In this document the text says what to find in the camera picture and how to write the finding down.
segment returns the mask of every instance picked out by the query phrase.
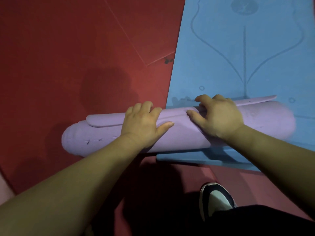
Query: black pants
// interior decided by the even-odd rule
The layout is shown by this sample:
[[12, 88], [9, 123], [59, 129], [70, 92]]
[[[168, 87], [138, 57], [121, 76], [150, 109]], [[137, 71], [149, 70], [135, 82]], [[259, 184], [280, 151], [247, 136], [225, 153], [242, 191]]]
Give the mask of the black pants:
[[216, 211], [205, 223], [206, 232], [213, 230], [228, 230], [237, 232], [237, 229], [248, 229], [249, 233], [261, 231], [272, 233], [271, 230], [302, 230], [314, 233], [315, 222], [298, 216], [275, 210], [268, 206], [242, 206], [226, 211]]

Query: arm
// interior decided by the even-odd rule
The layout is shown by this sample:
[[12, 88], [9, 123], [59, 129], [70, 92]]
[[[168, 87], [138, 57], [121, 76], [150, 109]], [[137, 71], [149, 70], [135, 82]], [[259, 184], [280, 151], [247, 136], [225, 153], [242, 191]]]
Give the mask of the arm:
[[80, 235], [135, 156], [173, 124], [156, 127], [160, 108], [137, 103], [121, 136], [0, 206], [0, 235]]
[[244, 125], [234, 102], [221, 95], [212, 99], [202, 95], [196, 101], [207, 108], [208, 114], [203, 118], [188, 112], [195, 123], [245, 156], [293, 202], [315, 217], [315, 152]]

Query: right hand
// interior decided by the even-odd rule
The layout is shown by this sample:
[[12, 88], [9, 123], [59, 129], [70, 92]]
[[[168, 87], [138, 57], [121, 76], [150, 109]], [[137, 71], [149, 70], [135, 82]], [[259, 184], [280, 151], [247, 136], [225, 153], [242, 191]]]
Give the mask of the right hand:
[[242, 114], [230, 98], [218, 94], [210, 98], [204, 94], [195, 101], [207, 109], [206, 118], [193, 110], [188, 110], [187, 114], [205, 133], [228, 140], [234, 131], [244, 126]]

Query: blue yoga mat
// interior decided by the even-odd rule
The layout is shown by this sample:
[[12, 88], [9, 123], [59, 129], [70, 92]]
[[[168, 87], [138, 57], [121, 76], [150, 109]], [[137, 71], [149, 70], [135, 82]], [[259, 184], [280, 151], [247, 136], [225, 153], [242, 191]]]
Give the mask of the blue yoga mat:
[[[296, 117], [288, 142], [315, 150], [313, 13], [313, 0], [186, 0], [167, 108], [196, 106], [201, 94], [276, 94]], [[157, 159], [258, 170], [230, 147]]]

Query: hand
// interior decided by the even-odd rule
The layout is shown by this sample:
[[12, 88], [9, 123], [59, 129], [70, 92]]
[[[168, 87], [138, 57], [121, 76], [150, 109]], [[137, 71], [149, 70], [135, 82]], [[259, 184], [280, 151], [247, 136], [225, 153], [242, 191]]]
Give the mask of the hand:
[[201, 102], [199, 106], [206, 107], [206, 118], [192, 110], [188, 110], [187, 114], [207, 134], [227, 140], [235, 130], [244, 126], [242, 114], [230, 98], [200, 95], [195, 101]]
[[129, 137], [141, 149], [152, 146], [174, 125], [173, 122], [167, 122], [157, 127], [156, 122], [162, 109], [155, 108], [151, 111], [152, 107], [152, 102], [146, 101], [128, 108], [121, 129], [121, 136]]

